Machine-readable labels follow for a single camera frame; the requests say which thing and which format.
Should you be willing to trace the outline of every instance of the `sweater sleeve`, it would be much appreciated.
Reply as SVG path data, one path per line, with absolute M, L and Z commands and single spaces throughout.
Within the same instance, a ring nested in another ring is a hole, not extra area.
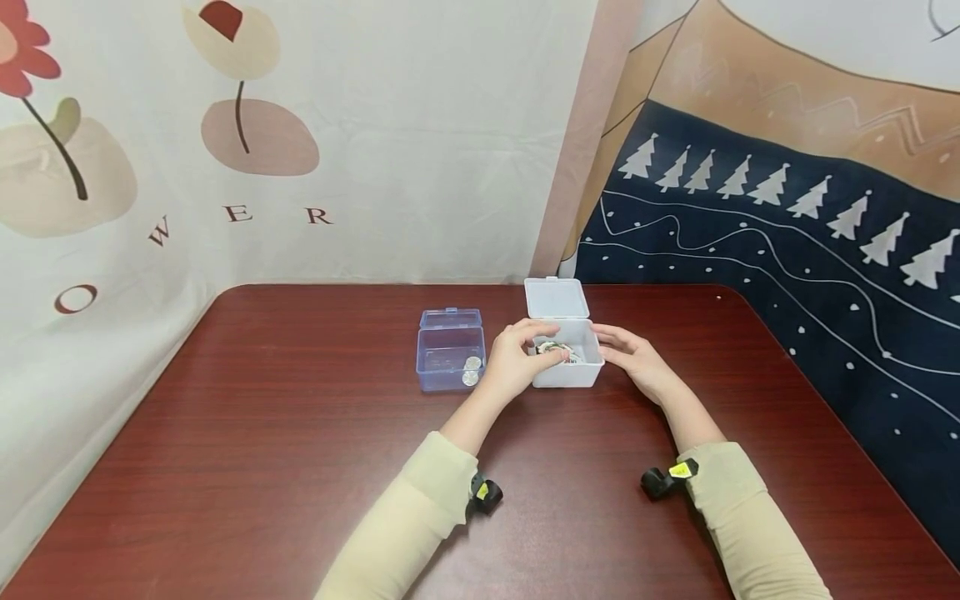
M 477 459 L 432 432 L 360 521 L 315 600 L 400 600 L 467 522 Z
M 829 600 L 830 593 L 740 444 L 704 444 L 687 486 L 737 600 Z

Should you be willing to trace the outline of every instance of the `navy blue tapestry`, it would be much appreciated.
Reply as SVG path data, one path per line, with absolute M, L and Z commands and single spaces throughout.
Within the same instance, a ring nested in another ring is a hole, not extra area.
M 958 234 L 960 204 L 648 100 L 576 277 L 734 288 L 957 564 Z

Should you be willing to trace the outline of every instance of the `wooden table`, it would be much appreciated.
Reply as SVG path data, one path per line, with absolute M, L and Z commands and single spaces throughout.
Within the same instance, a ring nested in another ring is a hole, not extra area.
M 586 286 L 593 319 L 649 337 L 754 458 L 836 598 L 956 598 L 960 576 L 747 303 L 714 286 Z M 515 286 L 258 286 L 223 294 L 3 600 L 312 597 L 407 456 L 463 399 L 425 396 L 420 312 L 479 307 L 488 344 Z M 613 366 L 529 390 L 481 453 L 504 504 L 442 548 L 412 598 L 729 598 L 674 458 Z

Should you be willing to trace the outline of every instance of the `yellow sticker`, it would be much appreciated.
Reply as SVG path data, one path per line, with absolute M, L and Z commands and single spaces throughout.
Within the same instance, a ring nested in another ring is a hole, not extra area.
M 670 474 L 679 479 L 689 479 L 693 477 L 693 473 L 690 472 L 690 467 L 688 467 L 686 463 L 680 463 L 679 465 L 671 467 Z

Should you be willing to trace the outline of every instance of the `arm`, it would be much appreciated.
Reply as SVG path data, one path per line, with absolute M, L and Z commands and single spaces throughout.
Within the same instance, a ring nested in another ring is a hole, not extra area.
M 629 331 L 595 325 L 604 358 L 622 367 L 663 409 L 679 460 L 693 458 L 688 482 L 703 513 L 733 595 L 738 600 L 829 600 L 830 593 L 790 524 L 739 444 L 727 442 L 700 399 L 649 342 Z
M 556 327 L 524 319 L 493 342 L 476 390 L 439 432 L 427 435 L 357 525 L 315 600 L 399 600 L 456 525 L 467 522 L 476 454 L 493 422 L 533 376 L 565 352 L 527 356 L 524 344 Z

